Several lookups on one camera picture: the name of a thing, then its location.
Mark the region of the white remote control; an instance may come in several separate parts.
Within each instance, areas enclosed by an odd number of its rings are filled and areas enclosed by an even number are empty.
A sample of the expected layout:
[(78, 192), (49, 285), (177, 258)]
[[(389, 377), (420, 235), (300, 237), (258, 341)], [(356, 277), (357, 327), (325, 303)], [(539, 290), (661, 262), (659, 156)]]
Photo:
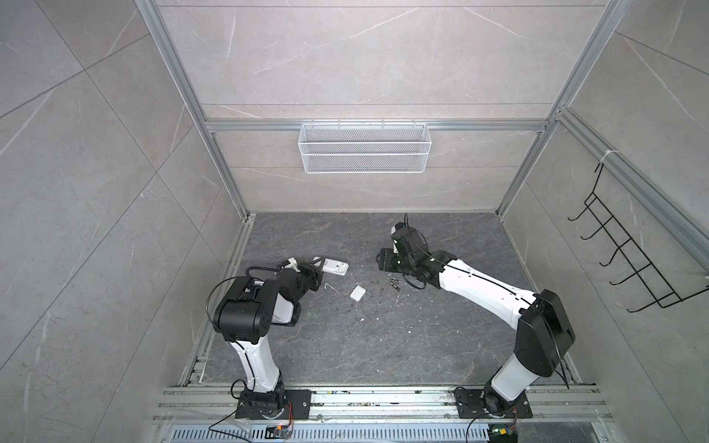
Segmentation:
[(322, 270), (325, 273), (345, 276), (349, 270), (349, 264), (341, 260), (333, 260), (332, 258), (325, 258), (322, 264)]

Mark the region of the white remote battery cover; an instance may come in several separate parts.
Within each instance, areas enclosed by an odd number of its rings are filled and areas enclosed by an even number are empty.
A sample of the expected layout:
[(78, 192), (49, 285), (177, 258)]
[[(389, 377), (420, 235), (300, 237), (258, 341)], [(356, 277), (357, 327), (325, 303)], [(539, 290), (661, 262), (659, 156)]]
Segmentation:
[(365, 295), (366, 293), (367, 293), (367, 290), (366, 290), (364, 287), (362, 287), (362, 286), (360, 286), (360, 285), (357, 285), (357, 286), (354, 288), (354, 290), (350, 293), (349, 297), (350, 297), (352, 300), (354, 300), (355, 302), (359, 302), (359, 301), (362, 300), (362, 298), (364, 297), (364, 295)]

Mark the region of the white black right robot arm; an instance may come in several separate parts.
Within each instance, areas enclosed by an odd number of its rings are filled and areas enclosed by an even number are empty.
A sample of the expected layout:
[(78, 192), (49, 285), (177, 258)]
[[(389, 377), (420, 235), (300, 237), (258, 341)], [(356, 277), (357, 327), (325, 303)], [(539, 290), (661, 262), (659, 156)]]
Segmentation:
[(459, 295), (515, 331), (513, 354), (480, 393), (485, 413), (505, 415), (539, 378), (549, 378), (563, 368), (562, 360), (575, 342), (575, 332), (556, 293), (517, 288), (444, 250), (432, 252), (423, 234), (409, 223), (396, 223), (391, 241), (393, 246), (377, 256), (382, 271), (416, 279), (417, 289), (432, 286)]

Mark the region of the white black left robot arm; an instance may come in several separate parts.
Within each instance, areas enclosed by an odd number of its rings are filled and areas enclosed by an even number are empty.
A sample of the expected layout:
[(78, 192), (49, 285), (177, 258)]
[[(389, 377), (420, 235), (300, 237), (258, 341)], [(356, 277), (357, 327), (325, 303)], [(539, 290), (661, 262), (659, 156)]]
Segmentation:
[(275, 267), (248, 267), (242, 275), (219, 282), (231, 286), (208, 319), (245, 370), (240, 402), (265, 418), (286, 408), (282, 372), (274, 363), (268, 333), (272, 326), (297, 324), (301, 299), (319, 290), (323, 274), (321, 258), (305, 263), (288, 258)]

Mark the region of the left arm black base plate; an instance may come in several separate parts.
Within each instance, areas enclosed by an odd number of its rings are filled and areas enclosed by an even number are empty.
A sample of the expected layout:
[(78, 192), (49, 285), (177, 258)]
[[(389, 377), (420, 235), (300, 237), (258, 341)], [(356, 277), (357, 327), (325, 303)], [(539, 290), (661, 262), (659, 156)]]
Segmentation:
[(313, 392), (308, 389), (286, 389), (269, 393), (246, 391), (239, 398), (236, 418), (285, 420), (308, 419)]

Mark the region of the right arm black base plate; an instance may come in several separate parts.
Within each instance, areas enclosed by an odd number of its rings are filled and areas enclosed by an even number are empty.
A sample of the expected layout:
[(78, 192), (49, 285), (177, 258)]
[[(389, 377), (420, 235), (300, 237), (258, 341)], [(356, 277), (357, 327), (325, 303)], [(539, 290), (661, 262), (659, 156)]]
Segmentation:
[(491, 389), (457, 387), (452, 391), (452, 395), (461, 419), (533, 417), (525, 391), (514, 402), (504, 400)]

